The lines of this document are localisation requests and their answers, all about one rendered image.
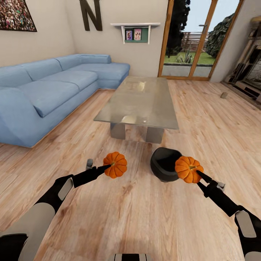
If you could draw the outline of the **pumpkin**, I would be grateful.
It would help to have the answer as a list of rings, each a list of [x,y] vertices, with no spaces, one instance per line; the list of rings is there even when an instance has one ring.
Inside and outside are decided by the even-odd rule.
[[[200,165],[200,162],[193,157],[185,157],[181,155],[181,158],[175,162],[175,171],[177,176],[183,179],[186,183],[199,183],[202,177],[196,172],[197,170],[204,172],[204,168]]]
[[[127,171],[127,160],[123,154],[117,151],[109,153],[103,159],[103,166],[105,165],[111,165],[111,167],[104,170],[104,173],[112,179],[122,176]]]

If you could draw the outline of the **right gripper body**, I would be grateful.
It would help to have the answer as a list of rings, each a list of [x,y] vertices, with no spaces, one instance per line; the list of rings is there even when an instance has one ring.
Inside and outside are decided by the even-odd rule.
[[[215,181],[211,182],[210,185],[207,186],[204,196],[210,197],[219,207],[221,207],[224,203],[226,203],[230,198],[225,195],[218,187],[218,183]]]

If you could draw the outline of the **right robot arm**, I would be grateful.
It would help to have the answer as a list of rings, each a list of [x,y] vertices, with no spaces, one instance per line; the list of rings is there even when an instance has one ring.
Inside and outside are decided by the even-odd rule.
[[[261,220],[224,194],[226,184],[216,182],[199,170],[196,172],[209,183],[208,186],[197,183],[204,196],[210,197],[229,217],[235,214],[245,261],[261,261]]]

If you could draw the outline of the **cauldron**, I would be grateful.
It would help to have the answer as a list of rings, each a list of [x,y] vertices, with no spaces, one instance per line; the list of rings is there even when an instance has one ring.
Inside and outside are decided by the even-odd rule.
[[[165,147],[157,148],[150,159],[150,167],[156,177],[162,182],[179,179],[175,171],[175,162],[181,158],[181,153]]]

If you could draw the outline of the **pillar candle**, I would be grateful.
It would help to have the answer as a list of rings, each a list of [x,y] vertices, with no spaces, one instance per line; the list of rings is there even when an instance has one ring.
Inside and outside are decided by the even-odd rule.
[[[223,93],[221,94],[220,98],[223,98],[223,99],[225,99],[225,98],[226,98],[226,96],[227,96],[227,92],[223,92]]]

